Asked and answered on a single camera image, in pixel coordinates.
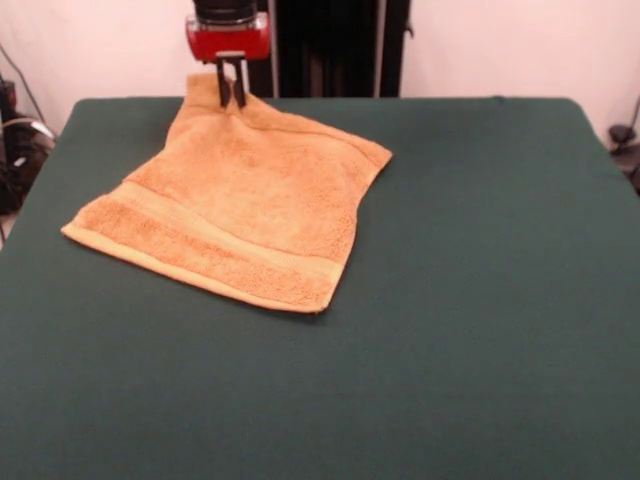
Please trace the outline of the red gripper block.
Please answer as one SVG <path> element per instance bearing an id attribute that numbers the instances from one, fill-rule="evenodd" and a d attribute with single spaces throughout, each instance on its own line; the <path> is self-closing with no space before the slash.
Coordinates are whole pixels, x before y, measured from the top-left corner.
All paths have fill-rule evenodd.
<path id="1" fill-rule="evenodd" d="M 267 13 L 258 13 L 249 23 L 235 25 L 213 25 L 188 17 L 185 25 L 186 38 L 193 57 L 202 63 L 212 63 L 221 52 L 240 52 L 248 60 L 263 60 L 270 54 L 270 19 Z M 239 108 L 247 104 L 246 59 L 233 62 L 236 80 L 234 97 Z M 220 106 L 226 108 L 232 97 L 232 89 L 224 72 L 225 60 L 216 60 L 216 75 Z"/>

